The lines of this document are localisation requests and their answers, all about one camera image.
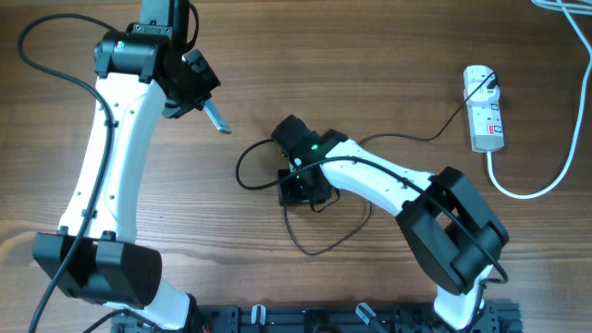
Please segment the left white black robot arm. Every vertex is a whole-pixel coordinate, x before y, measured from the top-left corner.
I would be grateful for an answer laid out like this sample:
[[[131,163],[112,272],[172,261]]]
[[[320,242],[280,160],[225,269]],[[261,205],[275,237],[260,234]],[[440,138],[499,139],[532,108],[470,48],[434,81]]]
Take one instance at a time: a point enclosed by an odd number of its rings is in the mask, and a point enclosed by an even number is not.
[[[212,100],[219,79],[195,48],[196,7],[145,1],[125,30],[108,27],[94,50],[95,116],[75,192],[58,228],[38,234],[33,258],[49,290],[105,305],[157,332],[205,332],[195,298],[162,277],[158,251],[137,244],[136,212],[146,156],[160,117],[203,110],[230,128]]]

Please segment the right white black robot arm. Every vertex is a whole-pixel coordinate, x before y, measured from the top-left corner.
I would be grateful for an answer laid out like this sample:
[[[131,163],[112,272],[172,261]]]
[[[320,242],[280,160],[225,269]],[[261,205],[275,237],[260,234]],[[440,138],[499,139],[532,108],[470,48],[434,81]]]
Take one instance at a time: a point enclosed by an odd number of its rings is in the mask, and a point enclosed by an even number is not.
[[[441,325],[457,332],[475,327],[487,285],[508,281],[499,259],[509,234],[461,171],[447,166],[432,174],[398,166],[342,132],[320,135],[294,115],[269,140],[290,163],[273,182],[280,206],[308,204],[320,213],[349,191],[382,208],[436,283],[434,312]]]

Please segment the blue smartphone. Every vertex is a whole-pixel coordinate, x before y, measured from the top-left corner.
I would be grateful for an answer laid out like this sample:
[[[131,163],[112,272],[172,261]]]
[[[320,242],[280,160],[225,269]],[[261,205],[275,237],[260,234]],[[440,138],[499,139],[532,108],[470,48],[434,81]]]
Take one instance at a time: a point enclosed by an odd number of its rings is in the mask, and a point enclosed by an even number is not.
[[[203,104],[203,111],[209,116],[216,129],[222,134],[230,134],[231,128],[227,121],[218,112],[214,102],[208,99]]]

